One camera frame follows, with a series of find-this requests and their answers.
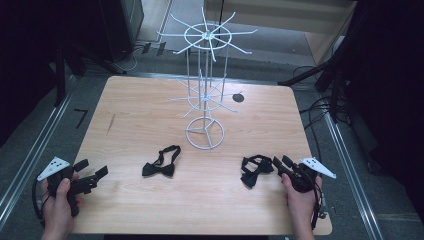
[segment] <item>finger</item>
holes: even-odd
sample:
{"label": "finger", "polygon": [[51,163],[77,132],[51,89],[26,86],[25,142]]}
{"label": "finger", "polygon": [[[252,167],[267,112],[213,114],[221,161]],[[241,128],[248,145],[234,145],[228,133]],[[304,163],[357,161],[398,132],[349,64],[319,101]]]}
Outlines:
{"label": "finger", "polygon": [[74,174],[72,175],[72,181],[73,181],[73,180],[77,180],[77,179],[79,179],[79,174],[78,174],[78,173],[74,173]]}
{"label": "finger", "polygon": [[47,186],[48,186],[47,179],[44,179],[43,182],[41,183],[41,192],[43,196],[47,195],[47,192],[48,192]]}
{"label": "finger", "polygon": [[315,183],[318,185],[319,188],[322,188],[322,177],[317,176],[317,178],[315,178]]}
{"label": "finger", "polygon": [[84,205],[84,198],[80,194],[75,196],[75,201],[77,202],[77,207],[82,207]]}
{"label": "finger", "polygon": [[71,180],[69,180],[68,178],[64,178],[60,182],[59,186],[57,187],[56,201],[59,201],[59,202],[67,201],[66,194],[68,193],[70,188],[71,188]]}
{"label": "finger", "polygon": [[282,182],[284,187],[286,188],[286,191],[291,191],[291,189],[293,189],[292,183],[291,183],[291,179],[289,178],[289,176],[285,173],[283,173],[283,175],[281,176]]}

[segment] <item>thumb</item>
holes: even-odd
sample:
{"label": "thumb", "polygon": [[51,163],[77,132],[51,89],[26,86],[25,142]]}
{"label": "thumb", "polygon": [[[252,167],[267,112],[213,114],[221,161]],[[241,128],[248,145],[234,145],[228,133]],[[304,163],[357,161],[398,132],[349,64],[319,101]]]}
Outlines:
{"label": "thumb", "polygon": [[56,200],[58,201],[66,201],[66,194],[68,193],[69,189],[71,188],[71,180],[68,178],[64,178],[56,190]]}
{"label": "thumb", "polygon": [[283,173],[281,178],[282,178],[283,185],[286,188],[286,191],[291,190],[293,188],[293,186],[292,186],[291,179],[289,178],[289,176],[287,174]]}

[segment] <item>wooden table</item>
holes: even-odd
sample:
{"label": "wooden table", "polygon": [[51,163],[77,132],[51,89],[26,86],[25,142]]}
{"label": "wooden table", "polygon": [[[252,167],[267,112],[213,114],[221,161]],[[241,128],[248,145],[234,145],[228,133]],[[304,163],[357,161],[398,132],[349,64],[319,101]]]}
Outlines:
{"label": "wooden table", "polygon": [[[248,189],[240,180],[243,157],[285,154],[294,160],[310,151],[293,92],[287,87],[225,85],[245,100],[224,103],[212,114],[225,128],[225,139],[200,150],[186,139],[188,123],[201,112],[190,110],[187,90],[175,80],[111,77],[90,123],[77,161],[87,158],[91,175],[104,165],[100,180],[75,222],[75,233],[281,235],[292,233],[284,187],[276,170],[261,174]],[[172,178],[141,175],[159,150],[180,145]],[[172,153],[165,154],[164,165]],[[319,220],[315,234],[332,230]]]}

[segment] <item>white triangular marker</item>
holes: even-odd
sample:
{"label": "white triangular marker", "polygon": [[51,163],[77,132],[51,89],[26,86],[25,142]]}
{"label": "white triangular marker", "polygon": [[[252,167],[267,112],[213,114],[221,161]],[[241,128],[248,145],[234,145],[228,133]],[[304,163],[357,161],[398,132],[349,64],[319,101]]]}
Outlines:
{"label": "white triangular marker", "polygon": [[322,173],[324,175],[327,175],[331,178],[336,178],[336,174],[332,173],[330,170],[328,170],[324,165],[322,165],[322,163],[320,163],[318,160],[316,160],[315,158],[302,158],[300,160],[303,164],[305,164],[306,166],[308,166],[309,168]]}
{"label": "white triangular marker", "polygon": [[44,171],[38,175],[37,180],[42,181],[43,179],[50,177],[51,175],[59,172],[60,170],[69,166],[69,163],[65,160],[62,160],[58,157],[54,157],[49,165],[44,169]]}

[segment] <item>black strap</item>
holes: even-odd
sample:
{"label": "black strap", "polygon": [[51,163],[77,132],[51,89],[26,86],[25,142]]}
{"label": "black strap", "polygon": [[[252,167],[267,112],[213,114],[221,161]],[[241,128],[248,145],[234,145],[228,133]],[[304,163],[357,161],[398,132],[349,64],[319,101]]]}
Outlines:
{"label": "black strap", "polygon": [[[174,152],[174,154],[172,154],[171,164],[166,165],[164,167],[160,167],[160,165],[162,165],[162,163],[164,161],[163,154],[170,152],[170,151],[174,151],[174,150],[176,150],[176,151]],[[151,176],[153,174],[160,172],[165,176],[172,177],[174,175],[174,171],[175,171],[174,161],[178,157],[180,152],[181,152],[181,147],[176,146],[176,145],[169,146],[169,147],[165,148],[164,150],[159,151],[158,160],[156,160],[154,163],[146,163],[143,167],[142,175],[143,176]]]}
{"label": "black strap", "polygon": [[[255,171],[252,172],[248,168],[246,168],[246,165],[249,162],[258,165]],[[272,167],[271,158],[262,155],[256,155],[250,158],[243,158],[241,169],[244,171],[244,173],[242,174],[240,179],[249,188],[252,188],[256,185],[256,181],[260,173],[270,173],[274,171],[274,168]]]}

